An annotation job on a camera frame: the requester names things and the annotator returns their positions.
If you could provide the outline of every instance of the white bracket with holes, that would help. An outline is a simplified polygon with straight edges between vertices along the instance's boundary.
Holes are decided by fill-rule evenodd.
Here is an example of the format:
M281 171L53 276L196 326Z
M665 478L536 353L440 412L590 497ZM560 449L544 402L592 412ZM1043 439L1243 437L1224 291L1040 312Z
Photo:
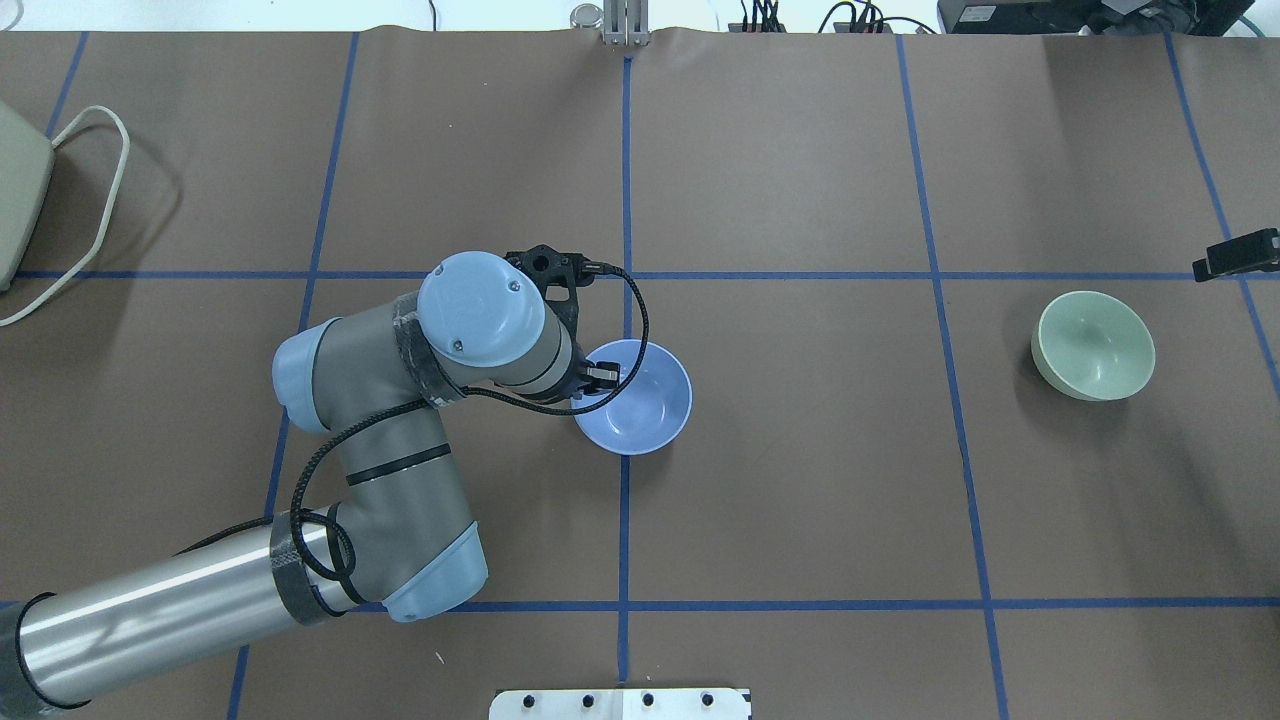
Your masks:
M506 691L493 698L489 720L751 720L751 691Z

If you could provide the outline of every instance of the silver metal tube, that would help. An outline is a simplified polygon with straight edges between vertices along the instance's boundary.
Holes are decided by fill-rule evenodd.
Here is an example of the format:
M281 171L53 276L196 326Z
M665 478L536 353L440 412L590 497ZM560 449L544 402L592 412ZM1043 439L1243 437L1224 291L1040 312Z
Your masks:
M325 529L308 527L305 537L326 560ZM270 528L246 530L37 602L19 629L32 682L46 697L74 705L296 628L271 578L269 538ZM334 610L352 605L340 589L323 594Z

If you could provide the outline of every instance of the blue joint cap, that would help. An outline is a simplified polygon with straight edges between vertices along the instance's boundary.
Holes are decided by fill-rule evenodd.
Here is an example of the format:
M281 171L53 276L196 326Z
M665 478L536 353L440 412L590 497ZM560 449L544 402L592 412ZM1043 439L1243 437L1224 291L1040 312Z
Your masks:
M458 365L497 368L524 356L543 334L547 305L534 281L492 252L458 252L435 266L417 293L431 348Z
M340 320L333 318L291 337L280 343L271 360L271 384L275 398L289 414L289 421L308 433L328 433L316 413L315 389L311 377L316 366L316 351L329 325Z
M422 620L462 605L488 579L480 532L471 523L435 560L388 596L383 606L397 623Z

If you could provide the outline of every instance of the gray metal bracket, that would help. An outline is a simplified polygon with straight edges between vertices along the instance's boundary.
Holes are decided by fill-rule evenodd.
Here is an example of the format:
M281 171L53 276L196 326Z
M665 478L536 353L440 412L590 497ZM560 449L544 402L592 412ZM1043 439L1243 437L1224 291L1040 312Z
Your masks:
M604 0L600 40L605 45L649 45L648 0Z

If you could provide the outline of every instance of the white mounting bracket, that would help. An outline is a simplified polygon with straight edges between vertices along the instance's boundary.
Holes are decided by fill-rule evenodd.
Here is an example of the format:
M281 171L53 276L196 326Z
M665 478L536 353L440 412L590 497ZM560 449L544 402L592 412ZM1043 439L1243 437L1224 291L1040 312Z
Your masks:
M506 691L489 720L751 720L751 691L732 688Z
M648 0L604 0L600 40L605 45L649 45Z

